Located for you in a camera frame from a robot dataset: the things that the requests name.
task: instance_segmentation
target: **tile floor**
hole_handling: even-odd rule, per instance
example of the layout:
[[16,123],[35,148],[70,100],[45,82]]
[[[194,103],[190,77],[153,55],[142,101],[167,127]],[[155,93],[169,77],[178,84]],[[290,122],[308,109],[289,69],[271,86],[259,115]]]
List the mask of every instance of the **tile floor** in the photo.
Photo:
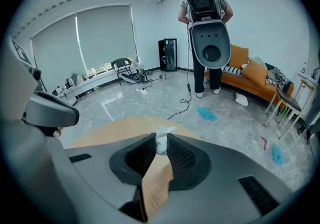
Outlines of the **tile floor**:
[[[155,71],[150,76],[159,78],[162,71]],[[181,104],[182,98],[189,100],[187,90],[187,72],[177,71],[167,73],[167,80],[157,80],[152,87],[147,88],[147,101],[152,103],[158,117],[168,118],[174,112],[182,111],[186,104]],[[189,74],[191,89],[194,89],[193,73]],[[81,99],[75,107],[80,111],[79,123],[62,131],[61,141],[67,146],[72,141],[99,126],[112,120],[133,115],[153,116],[150,105],[144,103],[144,98],[137,89],[148,85],[118,83],[106,86]],[[188,128],[203,140],[238,150],[282,179],[292,190],[306,184],[315,170],[315,161],[310,149],[299,136],[296,129],[291,129],[279,140],[280,127],[275,119],[267,127],[262,123],[271,114],[264,114],[268,103],[240,89],[222,85],[221,92],[214,95],[205,82],[205,92],[198,99],[192,92],[192,101],[187,112],[173,117],[173,122]],[[241,93],[248,98],[248,107],[235,102],[235,93]],[[206,107],[216,116],[215,121],[204,120],[197,112],[197,107]],[[267,149],[264,151],[264,141],[267,139]],[[272,160],[271,146],[277,144],[284,154],[284,164],[280,167]],[[311,139],[311,146],[318,162],[320,146],[316,137]]]

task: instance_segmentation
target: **person's arm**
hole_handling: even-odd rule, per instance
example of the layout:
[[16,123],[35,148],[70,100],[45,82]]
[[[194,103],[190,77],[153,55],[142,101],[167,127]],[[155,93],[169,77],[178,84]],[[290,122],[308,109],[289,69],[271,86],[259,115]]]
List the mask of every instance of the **person's arm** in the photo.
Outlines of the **person's arm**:
[[221,3],[221,7],[224,11],[224,18],[223,18],[223,22],[226,23],[228,22],[231,17],[234,15],[232,8],[230,7],[229,3],[227,2],[227,0],[220,0]]
[[178,13],[178,21],[188,24],[188,20],[186,17],[187,17],[187,10],[186,10],[185,4],[183,3],[183,0],[181,0],[180,9]]

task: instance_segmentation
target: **red tape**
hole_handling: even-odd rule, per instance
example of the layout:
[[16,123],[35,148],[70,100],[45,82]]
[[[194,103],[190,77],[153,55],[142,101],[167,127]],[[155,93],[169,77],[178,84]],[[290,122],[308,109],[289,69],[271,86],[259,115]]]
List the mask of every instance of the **red tape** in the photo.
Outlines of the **red tape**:
[[262,136],[260,136],[261,137],[261,139],[263,139],[264,140],[264,147],[263,147],[263,150],[264,151],[266,151],[266,149],[267,149],[267,140],[264,138],[264,137],[262,137]]

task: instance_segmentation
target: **white shoe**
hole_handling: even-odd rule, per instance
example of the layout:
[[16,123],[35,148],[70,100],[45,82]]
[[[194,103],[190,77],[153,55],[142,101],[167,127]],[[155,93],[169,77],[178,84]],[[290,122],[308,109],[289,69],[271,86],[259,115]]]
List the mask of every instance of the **white shoe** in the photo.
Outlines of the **white shoe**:
[[213,93],[214,93],[214,94],[219,94],[220,90],[221,90],[221,88],[219,87],[218,89],[215,89],[215,90],[213,91]]
[[202,92],[202,93],[196,93],[195,95],[197,96],[197,98],[202,98],[204,94]]

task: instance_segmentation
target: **round table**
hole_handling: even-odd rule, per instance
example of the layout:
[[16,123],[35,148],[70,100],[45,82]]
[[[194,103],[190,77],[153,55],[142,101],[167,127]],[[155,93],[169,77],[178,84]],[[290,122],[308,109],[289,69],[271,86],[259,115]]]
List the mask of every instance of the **round table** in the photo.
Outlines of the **round table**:
[[[174,134],[200,140],[198,136],[188,129],[170,120],[157,117],[133,116],[117,119],[112,123],[104,125],[73,142],[69,148],[107,144],[141,134],[150,134],[157,132],[159,126],[175,127]],[[142,180],[144,205],[149,219],[157,213],[168,199],[169,181],[172,178],[173,173],[168,157],[157,154]]]

